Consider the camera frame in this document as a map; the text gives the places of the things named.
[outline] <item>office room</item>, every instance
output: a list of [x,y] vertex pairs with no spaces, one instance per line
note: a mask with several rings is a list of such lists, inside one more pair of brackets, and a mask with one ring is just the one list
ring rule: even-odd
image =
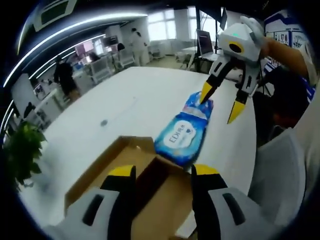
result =
[[26,6],[6,40],[0,128],[25,226],[57,240],[285,233],[319,169],[314,54],[289,8]]

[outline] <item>cardboard box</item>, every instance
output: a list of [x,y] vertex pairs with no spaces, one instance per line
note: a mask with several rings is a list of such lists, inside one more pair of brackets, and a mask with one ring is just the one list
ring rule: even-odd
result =
[[[184,223],[192,210],[191,176],[181,167],[156,154],[151,137],[121,136],[113,142],[82,174],[65,195],[65,210],[88,189],[100,187],[108,173],[124,165],[136,166],[137,183],[150,177],[149,183],[158,186],[152,196],[134,218],[131,228],[132,240],[169,240]],[[137,199],[150,194],[136,186]]]

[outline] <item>ceiling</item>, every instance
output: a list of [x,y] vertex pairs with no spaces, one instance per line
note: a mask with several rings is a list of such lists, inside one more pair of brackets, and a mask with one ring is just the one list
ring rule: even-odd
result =
[[[33,25],[27,21],[28,26],[24,29],[26,32],[20,47],[19,55],[17,56],[15,54],[17,52],[15,46],[17,45],[15,44],[17,43],[17,38],[21,33],[21,29],[23,27],[22,23],[25,23],[27,17],[31,15],[37,5],[37,1],[20,1],[19,4],[21,9],[25,10],[25,14],[15,15],[14,18],[16,21],[12,21],[12,24],[10,23],[11,28],[7,38],[5,39],[5,54],[2,54],[1,56],[2,59],[3,56],[5,56],[3,59],[4,64],[2,65],[2,82],[4,82],[5,78],[8,76],[9,72],[18,60],[21,59],[37,43],[60,29],[63,29],[73,23],[83,21],[84,19],[88,19],[92,16],[128,10],[151,13],[165,8],[182,9],[188,5],[198,5],[203,12],[206,12],[209,15],[214,9],[226,7],[227,10],[240,12],[264,20],[266,17],[286,6],[285,1],[283,0],[243,0],[241,2],[225,0],[215,0],[212,2],[208,2],[206,0],[140,0],[139,3],[137,3],[136,0],[77,0],[77,5],[72,14],[55,21],[50,24],[49,27],[47,26],[39,32],[36,32]],[[132,20],[133,19],[117,19],[116,24],[123,24]],[[19,77],[22,70],[27,71],[28,73],[35,71],[43,63],[60,53],[62,50],[67,49],[68,47],[85,39],[103,33],[108,25],[113,24],[115,23],[110,21],[85,24],[81,27],[70,29],[68,32],[60,34],[51,41],[46,42],[46,44],[42,45],[29,58],[27,58],[23,64],[21,64],[21,68],[17,69],[16,74],[12,76],[13,80],[10,81],[11,84],[8,86],[12,85],[14,79]]]

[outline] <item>blue wet wipes package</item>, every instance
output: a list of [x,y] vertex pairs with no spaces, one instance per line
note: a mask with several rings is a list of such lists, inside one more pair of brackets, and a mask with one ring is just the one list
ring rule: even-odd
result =
[[157,154],[180,166],[197,157],[214,106],[212,100],[199,104],[199,98],[200,92],[192,94],[154,141]]

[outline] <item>person in white clothing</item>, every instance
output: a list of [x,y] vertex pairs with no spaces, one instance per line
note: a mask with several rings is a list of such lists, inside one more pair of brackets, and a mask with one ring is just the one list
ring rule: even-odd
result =
[[317,90],[301,119],[295,125],[297,138],[304,149],[306,168],[305,197],[311,193],[320,173],[320,90],[318,60],[309,42],[299,49],[291,48],[272,38],[265,38],[261,51],[263,56],[270,56],[291,71],[308,80]]
[[141,33],[136,28],[131,29],[130,45],[132,46],[135,65],[143,66],[143,54],[147,44],[144,42]]

